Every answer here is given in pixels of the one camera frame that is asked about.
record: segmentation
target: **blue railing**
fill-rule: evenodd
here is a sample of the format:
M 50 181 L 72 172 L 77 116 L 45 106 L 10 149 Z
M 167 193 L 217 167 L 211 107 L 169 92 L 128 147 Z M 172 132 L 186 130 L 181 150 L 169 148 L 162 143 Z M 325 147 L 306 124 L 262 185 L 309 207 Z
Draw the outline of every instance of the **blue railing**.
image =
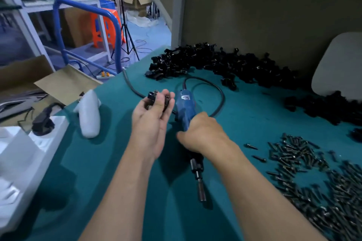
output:
M 103 17 L 107 17 L 109 18 L 112 22 L 113 22 L 113 25 L 114 25 L 114 28 L 115 28 L 115 36 L 116 36 L 116 39 L 115 39 L 115 68 L 116 68 L 116 71 L 117 72 L 114 72 L 112 70 L 109 70 L 101 65 L 98 65 L 97 63 L 94 63 L 92 61 L 88 61 L 86 58 L 84 57 L 81 57 L 71 51 L 68 51 L 66 50 L 66 47 L 64 45 L 64 42 L 63 42 L 63 39 L 61 37 L 61 20 L 59 18 L 59 6 L 61 4 L 66 4 L 66 5 L 69 5 L 69 6 L 72 6 L 72 7 L 75 7 L 75 8 L 79 8 L 81 10 L 85 10 L 85 11 L 88 11 L 88 12 L 92 12 L 92 13 L 95 13 L 95 14 L 98 14 L 98 15 L 102 15 Z M 107 10 L 103 10 L 101 8 L 98 8 L 98 7 L 94 7 L 94 6 L 91 6 L 91 5 L 87 5 L 87 4 L 83 4 L 83 3 L 79 3 L 77 1 L 73 1 L 73 0 L 55 0 L 54 2 L 54 5 L 53 5 L 53 19 L 54 19 L 54 31 L 55 31 L 55 37 L 57 39 L 57 43 L 58 43 L 58 46 L 60 47 L 61 49 L 61 56 L 63 57 L 64 59 L 64 63 L 67 65 L 69 64 L 70 62 L 75 62 L 77 63 L 80 67 L 79 69 L 81 71 L 83 71 L 83 68 L 81 67 L 81 64 L 79 61 L 76 61 L 76 60 L 69 60 L 68 58 L 68 54 L 78 58 L 79 60 L 82 60 L 84 62 L 87 62 L 88 64 L 90 65 L 93 65 L 101 70 L 104 70 L 106 72 L 109 72 L 110 74 L 113 74 L 113 75 L 116 75 L 116 74 L 119 74 L 121 71 L 122 71 L 122 66 L 121 66 L 121 63 L 120 63 L 120 46 L 121 46 L 121 28 L 120 28 L 120 24 L 117 20 L 117 18 L 111 14 L 109 11 Z

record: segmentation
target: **blue floor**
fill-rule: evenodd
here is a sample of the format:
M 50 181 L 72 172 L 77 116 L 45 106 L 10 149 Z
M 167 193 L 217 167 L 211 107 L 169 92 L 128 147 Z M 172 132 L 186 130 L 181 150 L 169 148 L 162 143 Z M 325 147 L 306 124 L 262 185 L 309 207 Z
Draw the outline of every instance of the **blue floor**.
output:
M 165 25 L 165 20 L 162 17 L 159 18 L 159 22 L 157 25 L 150 28 L 142 28 L 130 22 L 128 22 L 127 25 L 133 43 L 135 44 L 139 59 L 144 58 L 148 53 L 150 53 L 151 51 L 155 50 L 156 48 L 162 45 L 171 45 L 171 32 L 167 27 L 167 25 Z M 44 45 L 48 47 L 51 47 L 53 49 L 59 49 L 55 44 L 55 42 L 47 42 L 45 38 L 42 38 L 42 41 Z M 121 51 L 121 58 L 122 61 L 124 61 L 122 63 L 122 66 L 127 68 L 129 65 L 137 62 L 138 60 L 134 51 L 132 51 L 129 55 L 124 51 L 127 50 L 125 43 L 122 45 L 122 48 L 123 50 Z M 103 48 L 93 47 L 93 43 L 89 43 L 85 46 L 78 47 L 75 49 L 72 48 L 68 49 L 84 58 L 89 58 L 104 50 Z M 53 53 L 50 50 L 47 50 L 47 52 L 56 70 L 59 70 L 60 68 L 64 67 L 64 62 L 60 54 Z M 112 63 L 109 64 L 105 56 L 98 59 L 95 62 L 106 68 L 115 70 L 114 61 L 112 61 Z M 91 65 L 87 66 L 88 68 L 83 67 L 84 72 L 86 74 L 93 77 L 99 74 L 100 70 L 98 68 Z

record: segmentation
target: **teal table mat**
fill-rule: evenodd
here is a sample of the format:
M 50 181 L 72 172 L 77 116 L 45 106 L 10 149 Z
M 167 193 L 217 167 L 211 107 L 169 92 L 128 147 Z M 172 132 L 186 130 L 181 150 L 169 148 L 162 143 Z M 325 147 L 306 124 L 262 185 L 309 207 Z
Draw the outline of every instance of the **teal table mat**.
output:
M 135 89 L 145 95 L 155 89 L 181 89 L 182 76 L 161 81 L 144 76 L 151 57 L 162 53 L 166 47 L 153 51 L 127 69 Z M 334 150 L 339 159 L 362 164 L 360 145 L 347 137 L 352 125 L 341 123 L 334 126 L 322 118 L 309 117 L 301 109 L 292 113 L 283 107 L 284 97 L 302 96 L 304 92 L 267 89 L 240 80 L 236 80 L 238 90 L 233 92 L 222 87 L 220 76 L 212 71 L 191 70 L 190 75 L 205 78 L 222 88 L 226 102 L 216 119 L 265 176 L 265 171 L 273 170 L 276 163 L 268 160 L 263 164 L 251 158 L 251 155 L 267 157 L 267 142 L 280 141 L 284 132 L 302 136 L 325 151 Z M 199 110 L 210 114 L 219 105 L 219 92 L 212 86 L 198 80 L 188 80 L 187 86 L 194 94 Z M 131 114 L 140 101 L 125 84 L 122 74 L 95 91 L 102 102 L 100 134 L 93 139 L 82 137 L 78 117 L 72 112 L 75 103 L 62 111 L 70 121 L 67 132 L 19 228 L 5 234 L 2 241 L 75 241 L 79 238 L 101 201 L 127 146 Z M 175 137 L 179 130 L 180 125 L 172 115 L 165 148 L 150 175 L 143 240 L 242 240 L 227 192 L 208 160 L 204 162 L 204 180 L 209 202 L 206 206 L 198 202 L 194 176 L 184 149 Z M 244 148 L 245 143 L 258 147 L 259 151 Z M 337 167 L 337 163 L 333 163 L 328 155 L 327 159 Z M 300 186 L 319 183 L 325 188 L 325 179 L 325 174 L 315 169 L 298 174 L 296 182 Z

